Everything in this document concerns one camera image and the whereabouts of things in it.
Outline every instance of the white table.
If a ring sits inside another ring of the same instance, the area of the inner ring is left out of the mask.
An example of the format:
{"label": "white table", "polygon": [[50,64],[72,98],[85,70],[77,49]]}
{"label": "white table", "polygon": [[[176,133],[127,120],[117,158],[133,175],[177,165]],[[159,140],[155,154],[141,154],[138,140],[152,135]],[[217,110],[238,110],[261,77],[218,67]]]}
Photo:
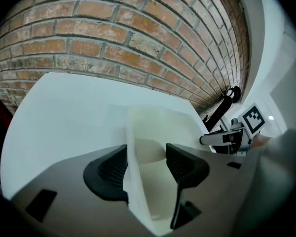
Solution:
{"label": "white table", "polygon": [[24,98],[7,131],[0,167],[3,195],[11,199],[58,161],[126,144],[130,105],[189,114],[208,133],[185,99],[108,79],[47,73]]}

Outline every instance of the black rectangular hole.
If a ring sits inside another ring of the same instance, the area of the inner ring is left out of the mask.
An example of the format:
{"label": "black rectangular hole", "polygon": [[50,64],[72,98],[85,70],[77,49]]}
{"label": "black rectangular hole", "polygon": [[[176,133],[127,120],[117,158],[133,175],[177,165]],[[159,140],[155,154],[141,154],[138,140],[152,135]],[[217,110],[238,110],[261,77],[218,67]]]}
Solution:
{"label": "black rectangular hole", "polygon": [[25,211],[37,221],[42,222],[56,195],[57,192],[41,190]]}
{"label": "black rectangular hole", "polygon": [[237,162],[234,162],[234,161],[231,161],[227,164],[227,166],[229,167],[233,167],[233,168],[236,168],[236,169],[240,169],[241,167],[241,164],[240,163],[237,163]]}

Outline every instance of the brick wall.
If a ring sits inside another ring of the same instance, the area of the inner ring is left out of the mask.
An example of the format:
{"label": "brick wall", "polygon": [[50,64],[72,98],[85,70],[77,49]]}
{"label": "brick wall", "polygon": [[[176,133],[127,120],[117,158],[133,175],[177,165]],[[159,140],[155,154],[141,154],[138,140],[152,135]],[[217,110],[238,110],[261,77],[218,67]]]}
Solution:
{"label": "brick wall", "polygon": [[0,99],[15,112],[50,71],[153,88],[212,113],[244,89],[249,59],[238,0],[19,0],[0,25]]}

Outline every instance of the gray surface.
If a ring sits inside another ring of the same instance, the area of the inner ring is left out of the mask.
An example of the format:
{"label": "gray surface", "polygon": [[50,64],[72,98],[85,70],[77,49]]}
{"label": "gray surface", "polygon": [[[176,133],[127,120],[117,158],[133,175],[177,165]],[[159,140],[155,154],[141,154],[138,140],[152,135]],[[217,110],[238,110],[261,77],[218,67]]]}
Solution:
{"label": "gray surface", "polygon": [[67,237],[140,236],[152,234],[133,216],[123,201],[104,201],[83,181],[87,164],[118,147],[60,161],[32,180],[12,202],[25,209],[41,189],[57,192],[43,224]]}
{"label": "gray surface", "polygon": [[[213,154],[180,146],[205,159],[209,176],[196,188],[183,191],[184,199],[202,211],[197,218],[175,230],[173,236],[228,236],[246,197],[259,154],[235,157]],[[56,233],[74,236],[153,236],[127,208],[125,202],[104,201],[94,195],[83,181],[87,164],[117,147],[60,161],[24,187],[13,199],[25,209],[41,189],[57,191],[43,225]],[[243,162],[235,169],[226,164]]]}

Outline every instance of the white wall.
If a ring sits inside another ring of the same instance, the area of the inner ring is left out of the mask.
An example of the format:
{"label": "white wall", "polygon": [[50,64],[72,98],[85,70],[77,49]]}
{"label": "white wall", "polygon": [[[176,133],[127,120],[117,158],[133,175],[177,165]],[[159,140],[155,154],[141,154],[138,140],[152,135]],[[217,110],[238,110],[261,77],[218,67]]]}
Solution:
{"label": "white wall", "polygon": [[287,128],[296,129],[296,60],[272,90],[271,97],[280,110]]}
{"label": "white wall", "polygon": [[285,15],[281,5],[277,0],[262,0],[262,4],[264,11],[263,53],[254,83],[251,89],[248,87],[245,89],[241,101],[245,105],[250,105],[254,101],[256,92],[258,92],[259,87],[264,83],[270,73],[283,42]]}
{"label": "white wall", "polygon": [[277,0],[262,3],[265,36],[259,70],[253,85],[246,86],[241,104],[235,105],[226,116],[237,117],[255,102],[264,116],[274,117],[267,119],[261,133],[278,136],[296,126],[296,118],[290,117],[294,113],[292,106],[296,106],[296,30]]}
{"label": "white wall", "polygon": [[264,4],[262,0],[241,0],[244,7],[244,14],[248,24],[249,43],[250,43],[250,59],[249,59],[249,74],[246,82],[246,88],[243,92],[242,99],[246,99],[249,94],[253,83],[255,82],[257,73],[259,71],[263,46],[264,46]]}

